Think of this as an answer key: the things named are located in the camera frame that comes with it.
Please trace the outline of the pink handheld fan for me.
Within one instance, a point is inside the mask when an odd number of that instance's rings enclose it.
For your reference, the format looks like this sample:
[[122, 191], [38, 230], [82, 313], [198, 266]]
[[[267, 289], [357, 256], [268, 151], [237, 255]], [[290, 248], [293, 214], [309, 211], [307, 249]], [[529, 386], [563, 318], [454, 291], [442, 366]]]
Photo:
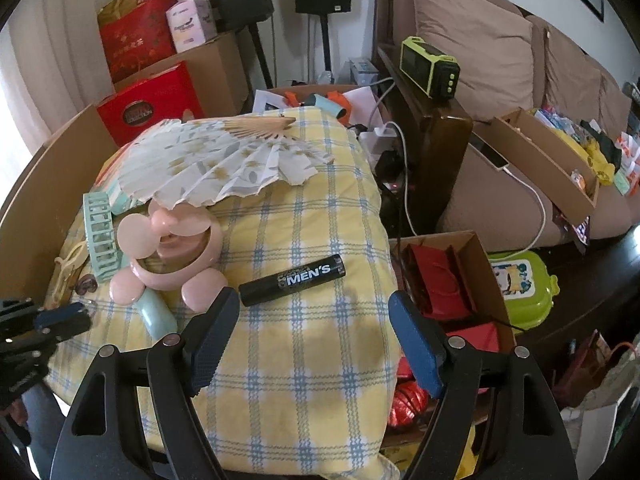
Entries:
[[215, 268], [224, 233], [205, 208], [179, 204], [167, 209], [152, 202], [147, 214], [120, 220], [116, 242], [128, 264], [110, 281], [115, 304], [133, 304], [148, 289], [178, 290], [186, 307], [203, 313], [228, 285]]

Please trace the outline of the black mens tube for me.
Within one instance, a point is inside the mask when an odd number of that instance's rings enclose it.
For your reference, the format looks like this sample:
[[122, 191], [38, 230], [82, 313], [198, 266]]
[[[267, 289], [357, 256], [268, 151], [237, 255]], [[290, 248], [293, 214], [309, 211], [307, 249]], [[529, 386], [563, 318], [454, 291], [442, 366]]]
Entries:
[[330, 255], [241, 284], [239, 295], [244, 306], [251, 307], [344, 278], [345, 275], [346, 268], [341, 256]]

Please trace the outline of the large cardboard box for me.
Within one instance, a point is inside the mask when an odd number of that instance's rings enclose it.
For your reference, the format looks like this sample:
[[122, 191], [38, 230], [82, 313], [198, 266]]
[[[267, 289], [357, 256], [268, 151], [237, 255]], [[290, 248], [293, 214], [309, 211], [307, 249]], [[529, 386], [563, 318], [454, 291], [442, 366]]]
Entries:
[[41, 302], [82, 196], [116, 144], [92, 105], [38, 150], [1, 206], [1, 296]]

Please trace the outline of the green handheld fan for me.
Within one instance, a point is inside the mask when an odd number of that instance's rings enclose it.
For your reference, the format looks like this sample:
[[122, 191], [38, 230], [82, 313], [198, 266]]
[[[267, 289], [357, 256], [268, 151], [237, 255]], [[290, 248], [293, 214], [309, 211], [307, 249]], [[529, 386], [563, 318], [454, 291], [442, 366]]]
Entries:
[[118, 248], [108, 196], [90, 192], [82, 196], [82, 218], [91, 265], [99, 283], [108, 283], [114, 304], [138, 312], [148, 334], [159, 340], [177, 330], [177, 322], [162, 296], [142, 283], [128, 258]]

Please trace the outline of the white floral folding fan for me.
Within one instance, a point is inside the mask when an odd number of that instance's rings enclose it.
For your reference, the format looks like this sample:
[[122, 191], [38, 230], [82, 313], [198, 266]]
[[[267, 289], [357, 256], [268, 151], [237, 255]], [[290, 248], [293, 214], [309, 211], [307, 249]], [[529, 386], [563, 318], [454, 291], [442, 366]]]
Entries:
[[125, 209], [154, 200], [165, 209], [209, 207], [276, 182], [302, 185], [333, 157], [302, 139], [292, 116], [165, 119], [127, 144], [104, 190]]

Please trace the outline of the small cardboard box red items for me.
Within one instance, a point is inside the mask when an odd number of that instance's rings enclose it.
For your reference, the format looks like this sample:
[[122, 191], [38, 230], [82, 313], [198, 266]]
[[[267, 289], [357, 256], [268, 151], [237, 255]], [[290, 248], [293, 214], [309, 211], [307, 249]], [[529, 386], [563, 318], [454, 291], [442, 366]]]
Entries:
[[[446, 335], [460, 336], [482, 351], [513, 350], [515, 336], [506, 305], [474, 232], [396, 238], [390, 241], [390, 255], [398, 288], [408, 292], [421, 315], [436, 321]], [[418, 386], [405, 356], [400, 357], [396, 377], [385, 440], [415, 441], [435, 402]]]

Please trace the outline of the yellow plaid cloth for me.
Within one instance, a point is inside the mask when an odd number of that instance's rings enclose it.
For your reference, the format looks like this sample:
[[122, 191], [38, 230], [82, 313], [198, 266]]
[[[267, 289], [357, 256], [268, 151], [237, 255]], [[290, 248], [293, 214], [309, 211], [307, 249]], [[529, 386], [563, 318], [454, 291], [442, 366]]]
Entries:
[[381, 200], [353, 132], [315, 107], [280, 136], [238, 136], [228, 120], [169, 119], [111, 163], [127, 205], [206, 207], [223, 276], [240, 295], [212, 381], [194, 399], [226, 469], [395, 479], [381, 453], [400, 349], [387, 303], [397, 282]]

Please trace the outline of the green cartoon lunch box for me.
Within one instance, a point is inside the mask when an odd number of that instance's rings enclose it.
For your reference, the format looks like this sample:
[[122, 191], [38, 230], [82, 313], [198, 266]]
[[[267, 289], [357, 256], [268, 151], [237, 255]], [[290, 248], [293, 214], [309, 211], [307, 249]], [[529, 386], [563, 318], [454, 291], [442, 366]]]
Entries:
[[521, 254], [493, 254], [489, 262], [501, 290], [510, 324], [521, 332], [539, 326], [560, 293], [558, 278], [529, 250]]

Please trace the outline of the brown sofa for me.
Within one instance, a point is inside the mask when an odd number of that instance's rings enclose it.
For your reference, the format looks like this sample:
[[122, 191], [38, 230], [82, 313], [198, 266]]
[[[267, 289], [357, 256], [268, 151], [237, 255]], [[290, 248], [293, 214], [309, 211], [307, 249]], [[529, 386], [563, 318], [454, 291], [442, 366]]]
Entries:
[[[461, 65], [456, 100], [476, 132], [494, 117], [550, 104], [595, 120], [609, 136], [626, 128], [631, 99], [612, 75], [559, 29], [509, 0], [375, 0], [374, 43], [418, 35]], [[491, 252], [568, 242], [552, 203], [515, 167], [499, 171], [468, 148], [430, 225], [473, 230]]]

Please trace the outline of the long narrow cardboard tray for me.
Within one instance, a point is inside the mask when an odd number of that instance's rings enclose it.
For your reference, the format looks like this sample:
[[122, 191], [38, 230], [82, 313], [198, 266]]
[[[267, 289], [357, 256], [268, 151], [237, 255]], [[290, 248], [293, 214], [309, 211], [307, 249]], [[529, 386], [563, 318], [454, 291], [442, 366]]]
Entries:
[[518, 108], [484, 125], [480, 137], [552, 201], [573, 225], [596, 209], [597, 175], [554, 129]]

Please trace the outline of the red chocolate box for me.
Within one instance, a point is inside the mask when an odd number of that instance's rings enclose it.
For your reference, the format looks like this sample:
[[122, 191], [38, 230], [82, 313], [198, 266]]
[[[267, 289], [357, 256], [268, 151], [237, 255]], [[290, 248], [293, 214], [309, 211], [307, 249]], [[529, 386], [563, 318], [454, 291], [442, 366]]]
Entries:
[[185, 62], [130, 84], [103, 100], [96, 109], [118, 146], [133, 141], [164, 119], [204, 117]]

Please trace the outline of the floor box with orange items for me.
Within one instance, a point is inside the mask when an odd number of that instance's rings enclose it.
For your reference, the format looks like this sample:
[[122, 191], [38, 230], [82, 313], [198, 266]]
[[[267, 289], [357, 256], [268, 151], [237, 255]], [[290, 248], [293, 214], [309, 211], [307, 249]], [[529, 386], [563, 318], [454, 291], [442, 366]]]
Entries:
[[381, 127], [387, 116], [370, 87], [353, 84], [299, 84], [256, 90], [252, 113], [302, 106], [318, 107], [345, 127]]

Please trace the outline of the green portable radio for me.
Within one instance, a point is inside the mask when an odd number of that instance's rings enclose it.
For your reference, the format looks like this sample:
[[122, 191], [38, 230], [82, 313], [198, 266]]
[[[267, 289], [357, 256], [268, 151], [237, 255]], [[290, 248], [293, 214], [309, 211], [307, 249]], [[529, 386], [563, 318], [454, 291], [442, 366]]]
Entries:
[[456, 94], [460, 65], [454, 56], [427, 44], [417, 36], [400, 46], [400, 70], [430, 99], [449, 101]]

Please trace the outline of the red gift bag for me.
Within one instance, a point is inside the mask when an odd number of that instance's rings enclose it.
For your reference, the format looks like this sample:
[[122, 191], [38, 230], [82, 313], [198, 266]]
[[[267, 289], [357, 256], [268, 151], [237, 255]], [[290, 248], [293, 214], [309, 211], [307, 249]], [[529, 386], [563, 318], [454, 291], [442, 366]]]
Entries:
[[123, 18], [100, 27], [114, 84], [177, 53], [166, 18], [166, 12], [177, 2], [149, 0]]

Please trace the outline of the pink white carton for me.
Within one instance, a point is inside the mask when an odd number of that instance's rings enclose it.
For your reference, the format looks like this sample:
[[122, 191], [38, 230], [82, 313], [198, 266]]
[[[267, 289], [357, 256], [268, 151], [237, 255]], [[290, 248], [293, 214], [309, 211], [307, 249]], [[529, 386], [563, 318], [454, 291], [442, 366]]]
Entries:
[[166, 11], [178, 53], [202, 46], [217, 36], [213, 8], [207, 0], [179, 0]]

